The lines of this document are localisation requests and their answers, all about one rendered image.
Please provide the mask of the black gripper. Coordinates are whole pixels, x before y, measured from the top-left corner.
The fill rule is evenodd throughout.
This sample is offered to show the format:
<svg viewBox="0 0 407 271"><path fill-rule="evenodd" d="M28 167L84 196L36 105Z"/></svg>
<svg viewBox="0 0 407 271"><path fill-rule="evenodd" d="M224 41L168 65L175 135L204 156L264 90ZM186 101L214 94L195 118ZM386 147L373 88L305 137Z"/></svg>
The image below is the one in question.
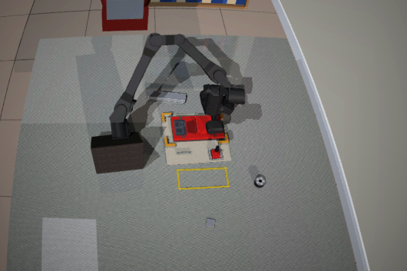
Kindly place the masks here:
<svg viewBox="0 0 407 271"><path fill-rule="evenodd" d="M222 134L224 131L223 122L218 120L217 112L220 107L223 107L223 103L218 105L212 105L207 101L207 94L204 91L200 92L200 102L203 107L205 115L210 115L212 121L206 122L206 130L208 134ZM216 119L215 119L216 118Z"/></svg>

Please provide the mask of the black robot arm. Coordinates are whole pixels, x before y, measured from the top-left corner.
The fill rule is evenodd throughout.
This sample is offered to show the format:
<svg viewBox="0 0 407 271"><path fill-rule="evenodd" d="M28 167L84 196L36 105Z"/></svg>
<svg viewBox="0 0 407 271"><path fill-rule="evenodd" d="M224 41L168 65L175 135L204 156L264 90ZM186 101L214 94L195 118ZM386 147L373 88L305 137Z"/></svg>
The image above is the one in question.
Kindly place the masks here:
<svg viewBox="0 0 407 271"><path fill-rule="evenodd" d="M151 59L155 56L161 45L178 45L205 71L207 76L216 84L205 84L203 93L207 94L207 101L212 105L223 103L217 114L224 113L231 115L234 111L234 104L244 104L246 100L244 85L230 84L227 80L226 71L212 61L208 60L199 50L197 50L184 35L160 35L152 33L147 37L141 59L134 70L134 74L120 99L114 106L114 112L109 117L111 121L112 139L129 138L131 135L130 124L126 116L132 112L136 101L134 94L147 70ZM219 86L222 84L224 87Z"/></svg>

